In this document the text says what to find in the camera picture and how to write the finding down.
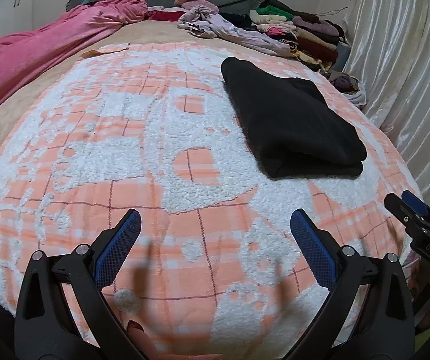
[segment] curtain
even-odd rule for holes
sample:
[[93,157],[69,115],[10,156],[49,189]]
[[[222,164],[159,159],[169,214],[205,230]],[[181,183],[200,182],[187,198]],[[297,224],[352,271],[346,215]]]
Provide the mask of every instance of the curtain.
[[430,0],[352,0],[345,72],[365,85],[366,116],[407,162],[430,205]]

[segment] orange plaid blanket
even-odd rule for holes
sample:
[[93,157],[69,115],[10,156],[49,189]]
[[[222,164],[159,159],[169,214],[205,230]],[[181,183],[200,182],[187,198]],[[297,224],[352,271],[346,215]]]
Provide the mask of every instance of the orange plaid blanket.
[[[388,138],[322,76],[195,43],[93,55],[42,93],[0,148],[0,303],[11,311],[35,250],[69,253],[129,208],[141,214],[141,235],[103,294],[124,325],[140,322],[171,353],[286,353],[327,294],[290,234],[299,207],[339,244],[406,256],[408,237],[383,198],[418,187]],[[228,56],[314,81],[366,145],[361,176],[267,179],[224,89]]]

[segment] silver screw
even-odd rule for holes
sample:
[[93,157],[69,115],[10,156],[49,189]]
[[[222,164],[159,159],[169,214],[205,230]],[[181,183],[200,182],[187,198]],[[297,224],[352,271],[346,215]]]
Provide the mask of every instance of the silver screw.
[[88,245],[82,244],[82,245],[78,245],[77,246],[77,250],[76,250],[77,254],[85,254],[86,252],[88,252]]
[[394,262],[396,263],[398,261],[398,256],[396,256],[396,254],[394,254],[394,253],[388,253],[387,258],[392,263],[394,263]]
[[353,254],[355,254],[355,249],[353,249],[351,246],[343,246],[341,251],[345,256],[353,256]]
[[42,251],[40,250],[37,250],[34,254],[32,254],[32,258],[35,260],[35,261],[38,261],[39,259],[41,259],[43,257],[43,253],[42,253]]

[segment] blue gripper pad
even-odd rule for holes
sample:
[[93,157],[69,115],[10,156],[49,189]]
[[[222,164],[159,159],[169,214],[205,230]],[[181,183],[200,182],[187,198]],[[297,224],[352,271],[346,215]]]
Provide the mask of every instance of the blue gripper pad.
[[403,200],[403,202],[405,202],[405,204],[408,205],[419,216],[428,216],[428,206],[410,191],[403,191],[401,194],[401,200]]
[[138,211],[133,210],[128,218],[118,226],[120,228],[117,233],[95,263],[93,281],[99,290],[112,285],[130,249],[132,249],[133,244],[140,235],[140,214]]
[[316,234],[318,229],[302,209],[293,211],[290,230],[318,284],[329,291],[334,290],[337,283],[335,260]]

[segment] cable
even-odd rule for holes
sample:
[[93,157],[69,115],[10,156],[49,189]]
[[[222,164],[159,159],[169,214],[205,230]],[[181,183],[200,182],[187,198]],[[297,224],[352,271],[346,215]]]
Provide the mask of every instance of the cable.
[[342,10],[344,10],[344,9],[346,9],[346,8],[348,8],[348,7],[345,7],[345,8],[342,8],[342,9],[338,9],[338,10],[333,9],[333,10],[331,10],[331,11],[323,12],[323,13],[315,13],[315,15],[318,15],[318,16],[330,16],[330,15],[336,15],[336,14],[340,13]]

